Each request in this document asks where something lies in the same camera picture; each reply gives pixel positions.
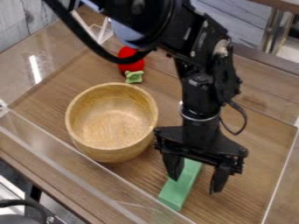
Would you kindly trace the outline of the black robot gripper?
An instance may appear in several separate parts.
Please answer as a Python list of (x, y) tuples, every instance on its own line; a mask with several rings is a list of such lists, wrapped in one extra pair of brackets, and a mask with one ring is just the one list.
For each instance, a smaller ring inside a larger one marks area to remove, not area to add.
[(212, 165), (216, 168), (209, 181), (209, 194), (220, 193), (229, 174), (242, 172), (248, 150), (228, 139), (220, 129), (210, 133), (206, 128), (189, 126), (157, 127), (153, 135), (153, 147), (162, 154), (168, 177), (172, 180), (178, 179), (185, 158)]

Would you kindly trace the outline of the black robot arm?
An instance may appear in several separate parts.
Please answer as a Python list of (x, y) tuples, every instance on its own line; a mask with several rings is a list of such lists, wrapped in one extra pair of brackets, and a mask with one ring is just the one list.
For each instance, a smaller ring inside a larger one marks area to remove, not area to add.
[(153, 129), (153, 147), (162, 155), (170, 179), (181, 176), (184, 160), (214, 167), (209, 192), (218, 193), (230, 175), (242, 172), (248, 150), (222, 132), (228, 126), (221, 108), (246, 112), (233, 102), (240, 94), (241, 79), (233, 67), (233, 45), (225, 27), (190, 0), (82, 0), (112, 22), (116, 37), (136, 49), (120, 58), (96, 43), (58, 0), (42, 0), (72, 33), (102, 59), (130, 64), (161, 48), (173, 59), (181, 83), (181, 125)]

